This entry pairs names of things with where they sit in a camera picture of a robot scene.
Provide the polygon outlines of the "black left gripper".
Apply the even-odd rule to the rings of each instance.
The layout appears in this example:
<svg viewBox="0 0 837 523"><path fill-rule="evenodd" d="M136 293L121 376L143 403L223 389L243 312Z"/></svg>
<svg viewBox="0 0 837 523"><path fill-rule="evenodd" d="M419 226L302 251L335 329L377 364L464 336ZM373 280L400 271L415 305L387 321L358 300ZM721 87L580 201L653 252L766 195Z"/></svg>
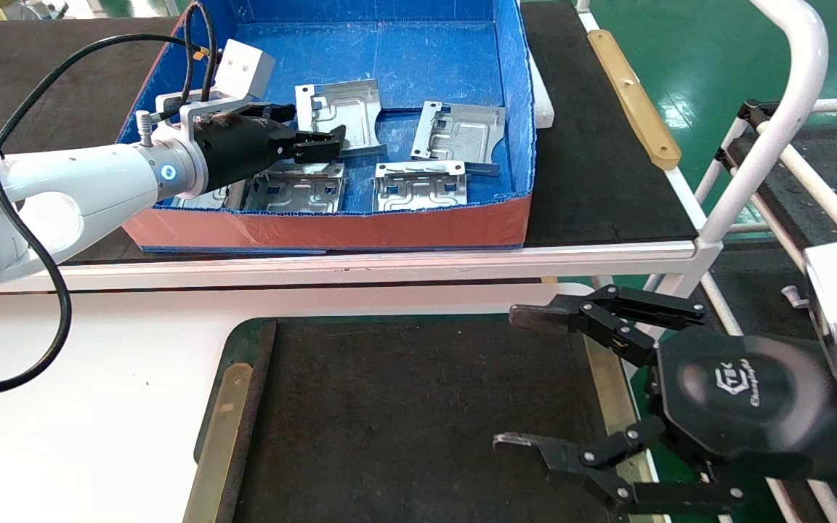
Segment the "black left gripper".
<svg viewBox="0 0 837 523"><path fill-rule="evenodd" d="M328 133L295 130L294 104L251 103L236 115L197 123L197 145L206 162L205 193L252 178L273 163L327 163L344 149L347 126Z"/></svg>

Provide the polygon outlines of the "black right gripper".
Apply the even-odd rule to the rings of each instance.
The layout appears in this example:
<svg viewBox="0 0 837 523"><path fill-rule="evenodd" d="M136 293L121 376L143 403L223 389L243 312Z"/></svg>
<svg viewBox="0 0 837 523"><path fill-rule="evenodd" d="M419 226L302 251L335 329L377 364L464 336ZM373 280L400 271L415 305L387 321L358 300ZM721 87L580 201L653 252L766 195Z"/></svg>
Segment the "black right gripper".
<svg viewBox="0 0 837 523"><path fill-rule="evenodd" d="M820 477L830 471L827 408L835 381L817 341L727 336L702 325L700 302L605 285L585 296L558 294L546 305L515 304L509 323L532 331L581 332L635 367L658 362L663 417L651 415L590 445L506 433L493 446L537 451L555 479L583 487L619 514L731 514L740 487L721 482L628 482L619 463L664 436L679 457L702 466L735 466L768 477ZM647 324L681 331L658 349Z"/></svg>

